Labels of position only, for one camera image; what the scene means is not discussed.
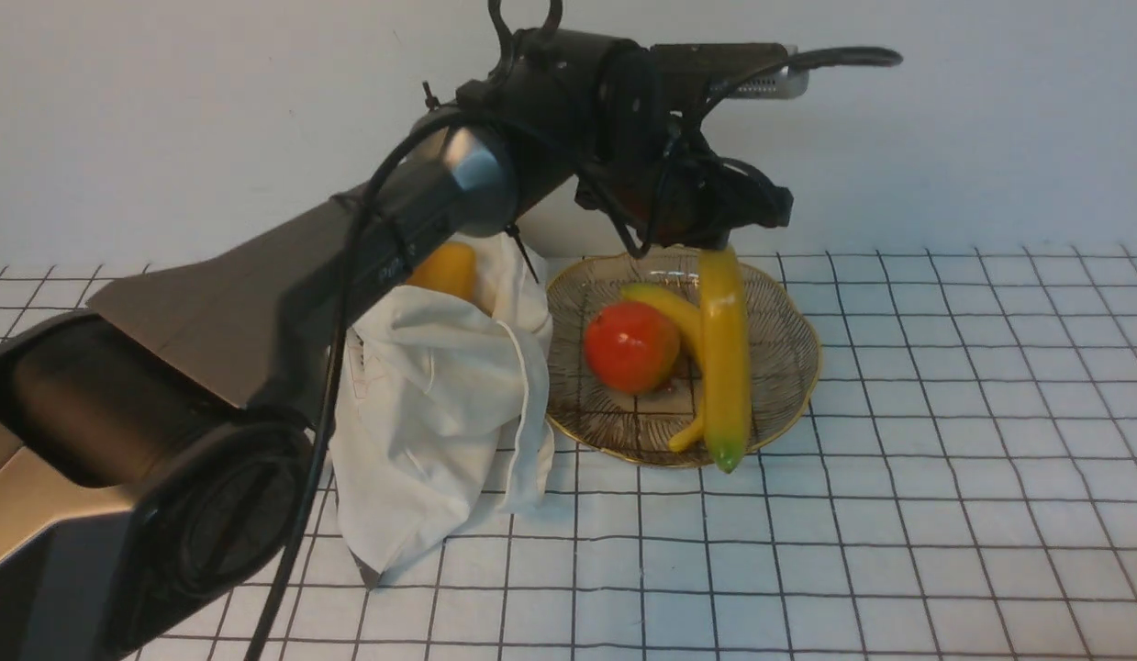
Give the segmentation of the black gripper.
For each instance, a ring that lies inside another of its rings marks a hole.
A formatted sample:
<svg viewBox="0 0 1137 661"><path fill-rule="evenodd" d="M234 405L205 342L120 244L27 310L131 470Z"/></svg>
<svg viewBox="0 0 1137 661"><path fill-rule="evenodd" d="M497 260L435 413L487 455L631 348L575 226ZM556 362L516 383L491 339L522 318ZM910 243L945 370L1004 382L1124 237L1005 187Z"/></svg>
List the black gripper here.
<svg viewBox="0 0 1137 661"><path fill-rule="evenodd" d="M714 152L697 126L705 104L684 110L669 104L652 49L622 51L603 66L592 173L641 241L723 251L736 229L789 225L790 189Z"/></svg>

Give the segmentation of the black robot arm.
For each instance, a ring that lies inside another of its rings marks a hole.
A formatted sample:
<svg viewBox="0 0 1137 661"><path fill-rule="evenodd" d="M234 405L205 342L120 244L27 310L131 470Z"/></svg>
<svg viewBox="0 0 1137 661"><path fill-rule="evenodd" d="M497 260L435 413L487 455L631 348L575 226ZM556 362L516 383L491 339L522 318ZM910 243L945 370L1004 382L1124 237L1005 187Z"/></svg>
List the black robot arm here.
<svg viewBox="0 0 1137 661"><path fill-rule="evenodd" d="M724 99L794 99L887 49L634 41L498 24L485 79L366 184L200 263L124 276L0 344L0 660L118 660L275 554L287 586L334 424L342 336L458 231L568 177L626 251L785 228L792 196L723 158Z"/></svg>

